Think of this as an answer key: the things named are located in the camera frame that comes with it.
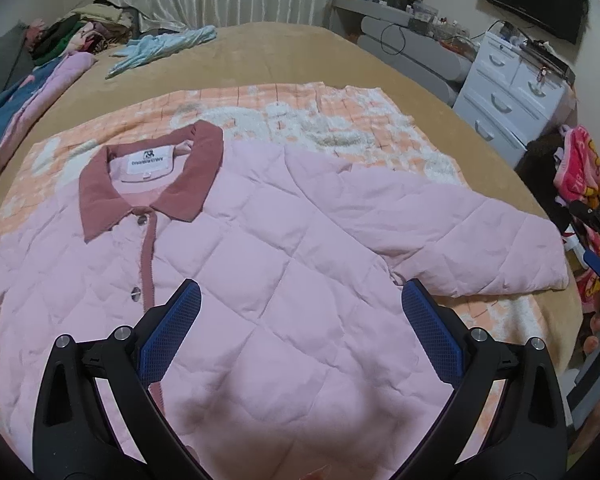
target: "light blue cloth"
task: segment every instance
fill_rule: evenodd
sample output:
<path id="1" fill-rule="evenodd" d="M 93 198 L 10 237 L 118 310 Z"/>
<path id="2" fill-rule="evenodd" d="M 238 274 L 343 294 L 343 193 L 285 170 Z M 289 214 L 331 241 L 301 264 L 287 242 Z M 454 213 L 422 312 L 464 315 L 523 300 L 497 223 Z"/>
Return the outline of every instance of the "light blue cloth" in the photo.
<path id="1" fill-rule="evenodd" d="M 177 34 L 161 34 L 160 36 L 145 36 L 141 40 L 130 40 L 125 48 L 112 54 L 126 59 L 112 66 L 105 79 L 130 68 L 146 65 L 155 59 L 170 56 L 184 48 L 191 48 L 197 44 L 214 40 L 216 35 L 216 28 L 213 25 L 207 25 L 198 30 L 186 30 Z"/>

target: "clothing label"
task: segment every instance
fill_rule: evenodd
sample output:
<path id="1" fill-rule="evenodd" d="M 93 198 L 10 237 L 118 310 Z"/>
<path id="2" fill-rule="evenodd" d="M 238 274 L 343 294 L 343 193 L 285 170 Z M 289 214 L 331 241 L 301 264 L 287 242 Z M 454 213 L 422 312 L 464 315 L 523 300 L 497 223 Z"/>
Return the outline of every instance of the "clothing label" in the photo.
<path id="1" fill-rule="evenodd" d="M 173 164 L 173 146 L 160 146 L 141 152 L 131 153 L 126 157 L 126 172 L 128 174 L 148 174 L 164 171 Z"/>

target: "jacket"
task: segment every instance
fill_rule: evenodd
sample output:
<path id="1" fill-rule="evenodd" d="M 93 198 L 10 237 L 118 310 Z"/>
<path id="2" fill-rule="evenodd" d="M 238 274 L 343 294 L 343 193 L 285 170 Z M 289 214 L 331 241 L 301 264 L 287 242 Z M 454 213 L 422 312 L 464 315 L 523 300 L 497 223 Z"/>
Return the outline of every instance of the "jacket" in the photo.
<path id="1" fill-rule="evenodd" d="M 451 388 L 399 285 L 432 294 L 564 288 L 556 228 L 417 174 L 256 141 L 199 121 L 103 147 L 0 242 L 0 410 L 30 463 L 55 338 L 104 338 L 184 278 L 202 308 L 150 391 L 216 479 L 379 478 L 419 443 Z M 101 388 L 123 446 L 134 445 Z"/>

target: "jacket collar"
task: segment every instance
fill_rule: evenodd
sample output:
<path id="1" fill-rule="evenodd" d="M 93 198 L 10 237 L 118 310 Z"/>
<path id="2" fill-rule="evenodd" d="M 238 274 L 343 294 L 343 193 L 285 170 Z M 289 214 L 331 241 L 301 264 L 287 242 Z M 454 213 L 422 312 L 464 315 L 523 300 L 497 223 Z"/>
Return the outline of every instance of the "jacket collar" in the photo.
<path id="1" fill-rule="evenodd" d="M 224 149 L 222 130 L 206 121 L 197 121 L 157 139 L 104 146 L 82 170 L 78 183 L 85 242 L 111 229 L 135 209 L 113 187 L 109 161 L 185 140 L 193 140 L 194 145 L 182 173 L 164 189 L 150 209 L 184 222 L 191 222 L 200 213 L 220 167 Z"/>

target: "tan bed sheet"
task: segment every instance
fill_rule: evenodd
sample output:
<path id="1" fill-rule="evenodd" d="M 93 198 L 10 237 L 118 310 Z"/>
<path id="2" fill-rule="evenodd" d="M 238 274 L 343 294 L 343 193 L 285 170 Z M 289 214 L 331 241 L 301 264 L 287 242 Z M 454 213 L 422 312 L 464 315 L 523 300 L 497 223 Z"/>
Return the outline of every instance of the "tan bed sheet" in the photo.
<path id="1" fill-rule="evenodd" d="M 109 54 L 99 54 L 96 65 L 33 127 L 0 177 L 0 204 L 34 143 L 108 112 L 176 90 L 323 81 L 336 88 L 382 88 L 442 152 L 455 158 L 472 189 L 544 216 L 516 174 L 450 108 L 323 28 L 279 23 L 222 28 L 215 41 L 105 80 L 117 61 Z M 541 292 L 536 300 L 550 327 L 552 359 L 563 370 L 582 321 L 573 280 L 567 290 Z"/>

